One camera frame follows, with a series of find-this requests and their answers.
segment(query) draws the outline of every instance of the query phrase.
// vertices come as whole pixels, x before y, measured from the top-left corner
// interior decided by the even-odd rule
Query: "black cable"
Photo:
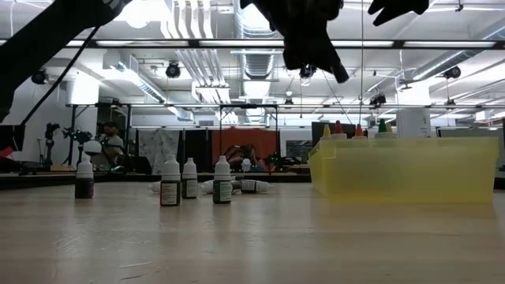
[[[49,91],[40,99],[40,101],[30,110],[26,118],[21,122],[21,125],[26,125],[26,123],[32,118],[33,114],[39,109],[39,107],[43,104],[43,102],[54,92],[54,90],[60,85],[60,83],[63,81],[63,78],[65,78],[66,74],[70,71],[72,66],[75,64],[77,59],[79,58],[80,54],[84,51],[84,49],[88,46],[88,44],[92,41],[93,36],[97,33],[98,29],[100,26],[97,26],[93,29],[92,33],[89,34],[88,38],[83,42],[82,46],[79,47],[79,50],[76,52],[76,54],[73,56],[72,60],[70,60],[70,63],[65,67],[65,70],[63,70],[63,73],[58,77],[56,82],[50,87]]]

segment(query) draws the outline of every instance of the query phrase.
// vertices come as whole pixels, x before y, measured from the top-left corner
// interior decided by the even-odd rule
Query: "workbench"
[[[160,207],[146,183],[0,191],[2,284],[505,283],[494,204],[339,204],[310,184]]]

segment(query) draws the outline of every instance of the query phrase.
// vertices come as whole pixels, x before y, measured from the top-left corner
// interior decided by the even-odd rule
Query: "white pipe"
[[[179,25],[178,25],[178,30],[179,32],[181,33],[181,36],[183,39],[189,39],[190,36],[189,36],[189,33],[188,33],[188,28],[186,27],[186,1],[185,0],[177,0],[177,2],[179,3]],[[199,79],[199,82],[200,84],[202,85],[205,85],[206,82],[205,82],[205,79],[204,79],[204,75],[201,73],[201,71],[196,67],[196,63],[195,63],[195,58],[192,58],[190,54],[189,55],[189,59],[192,64],[192,66],[195,67],[195,73],[197,74],[197,77]]]
[[[169,10],[169,15],[168,15],[168,21],[166,24],[166,27],[163,25],[162,22],[162,27],[161,27],[161,32],[166,38],[170,38],[170,35],[166,34],[165,28],[168,29],[170,34],[172,35],[172,38],[174,39],[180,39],[181,36],[179,35],[179,32],[177,30],[177,26],[175,25],[175,15],[174,15],[174,3],[171,3],[172,5],[169,6],[168,3],[166,6],[168,7]],[[182,61],[182,64],[185,65],[186,69],[189,71],[189,74],[191,77],[198,82],[199,85],[205,85],[205,80],[204,78],[200,77],[199,74],[196,71],[196,66],[194,65],[193,60],[191,59],[191,56],[189,55],[187,50],[176,50],[176,54],[179,57],[179,60]]]
[[[190,0],[190,3],[191,3],[191,9],[198,9],[198,2],[197,0]],[[203,0],[202,1],[202,4],[204,6],[204,23],[203,23],[203,26],[204,26],[204,34],[205,34],[205,38],[209,39],[208,37],[208,30],[210,29],[211,30],[211,5],[210,5],[210,1],[206,1],[206,0]],[[195,33],[193,33],[195,36],[201,38],[201,34],[200,34],[200,27],[196,27],[196,29],[198,30],[198,34],[196,35]],[[216,71],[216,68],[214,67],[214,64],[212,63],[212,60],[211,60],[211,56],[209,54],[209,51],[208,50],[202,50],[202,55],[204,56],[204,59],[207,63],[207,66],[209,68],[209,70],[211,71],[211,74],[212,74],[212,85],[214,86],[219,86],[219,75],[217,74],[217,71]]]
[[[162,21],[161,22],[161,33],[163,34],[163,36],[165,37],[165,39],[171,39],[172,37],[170,36],[170,32],[169,32],[169,23],[168,21]],[[177,55],[177,57],[179,58],[179,60],[182,62],[182,64],[184,65],[184,67],[186,68],[186,70],[188,70],[188,73],[189,75],[194,79],[196,78],[196,74],[194,72],[194,70],[191,68],[190,64],[188,63],[188,61],[186,60],[185,56],[182,54],[182,52],[180,50],[175,50],[175,54]]]
[[[204,34],[206,39],[214,38],[211,28],[211,2],[210,0],[203,0],[202,6],[204,8]],[[221,69],[221,64],[219,63],[218,52],[216,49],[211,50],[211,63],[215,67],[215,75],[219,79],[219,84],[221,86],[226,86],[226,81],[224,80],[223,70]]]
[[[196,0],[190,0],[189,4],[191,5],[191,32],[193,33],[195,38],[199,39],[202,36],[200,34],[200,25],[198,23],[198,2]],[[181,16],[183,16],[182,18],[184,18],[184,22],[185,22],[185,14],[183,15],[182,13],[180,13],[179,14],[179,23],[181,20]],[[210,86],[211,85],[211,78],[208,76],[207,70],[205,69],[205,66],[204,66],[204,63],[200,60],[200,56],[198,56],[198,53],[196,52],[196,50],[191,50],[191,54],[193,55],[193,59],[194,59],[195,63],[200,68],[200,72],[201,72],[202,76],[204,77],[205,84],[207,86]]]

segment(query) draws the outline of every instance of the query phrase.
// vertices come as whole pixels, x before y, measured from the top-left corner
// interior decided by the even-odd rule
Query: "bottle label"
[[[198,196],[198,181],[197,180],[187,180],[185,181],[185,191],[187,197],[197,197]]]
[[[221,201],[231,201],[231,191],[233,186],[230,181],[221,181],[219,183],[219,196]]]
[[[161,183],[159,192],[162,205],[177,205],[177,190],[179,183]]]
[[[242,181],[243,192],[256,192],[256,181]]]

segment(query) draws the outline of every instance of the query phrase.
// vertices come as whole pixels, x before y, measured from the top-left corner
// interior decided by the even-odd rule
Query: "exposed ceiling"
[[[138,11],[138,17],[147,17],[150,20],[150,23],[144,28],[132,28],[126,21],[113,21],[102,27],[96,38],[162,39],[163,34],[160,31],[159,19],[157,19],[160,17],[159,11],[161,9],[156,7],[163,7],[165,3],[163,0],[144,0],[144,3],[147,2],[150,4],[146,4],[146,7],[150,7],[151,10],[146,8],[145,11]],[[366,9],[370,2],[371,0],[365,0],[364,3],[359,0],[346,1],[345,9],[340,13],[339,18],[328,24],[327,30],[330,37],[332,39],[361,39],[364,35],[365,39],[465,40],[476,39],[481,31],[500,21],[505,26],[505,14],[503,13],[505,1],[503,0],[465,0],[462,1],[465,9],[461,12],[455,12],[458,1],[431,0],[431,8],[424,15],[418,16],[409,13],[380,27],[373,27],[373,17],[362,13],[361,7]],[[47,5],[48,3],[43,1],[24,4],[15,3],[12,0],[0,0],[0,38],[9,38],[12,32],[15,33],[22,28]],[[220,39],[237,37],[233,1],[211,1],[211,7],[211,28],[214,36]],[[178,9],[176,9],[175,16],[178,17]],[[187,18],[189,27],[190,16],[188,15]],[[84,31],[79,38],[84,38],[88,33],[89,31]],[[232,100],[244,96],[240,55],[236,55],[237,51],[239,49],[218,50],[219,62],[226,82],[230,86]],[[75,50],[64,50],[57,55],[57,58],[70,58],[74,52]],[[87,50],[79,60],[80,64],[92,69],[102,78],[102,81],[107,82],[101,88],[100,95],[115,96],[123,101],[138,103],[144,101],[144,94],[135,85],[114,78],[111,75],[113,70],[102,69],[100,60],[104,52],[104,50]],[[141,72],[158,88],[164,90],[172,101],[181,103],[194,101],[189,94],[193,79],[185,68],[181,69],[181,76],[178,79],[168,79],[165,75],[168,62],[178,60],[174,50],[162,48],[124,49],[122,52],[133,54],[140,62]],[[273,76],[269,78],[271,81],[269,99],[265,99],[264,102],[281,103],[286,98],[286,92],[291,91],[295,104],[300,103],[299,98],[301,97],[303,98],[302,103],[310,104],[334,103],[337,100],[335,97],[338,97],[342,103],[357,103],[360,94],[378,84],[385,76],[399,75],[401,68],[416,69],[444,53],[444,50],[404,50],[402,53],[399,50],[365,50],[363,52],[361,50],[339,50],[339,55],[350,73],[351,80],[345,84],[337,84],[331,74],[318,71],[308,87],[302,87],[298,77],[292,76],[284,69],[282,56],[276,55]],[[448,96],[452,97],[478,90],[487,84],[502,80],[505,78],[503,75],[505,74],[505,66],[496,63],[503,60],[504,55],[504,50],[485,51],[459,64],[462,76],[456,83],[453,80],[446,82],[443,78],[437,77],[428,79],[432,102],[443,102],[447,100]],[[361,72],[361,64],[363,64],[363,73]],[[496,66],[475,76],[467,77],[493,64]],[[64,66],[54,65],[49,69],[50,73],[58,75],[62,71],[62,67]],[[451,83],[449,88],[446,88],[447,83]],[[379,91],[386,94],[389,102],[395,101],[396,88],[393,84],[381,86]],[[366,99],[373,94],[374,92],[364,95],[365,103],[368,103]],[[469,97],[464,103],[483,103],[502,97],[505,100],[503,95],[503,88],[498,85],[498,88],[490,92]]]

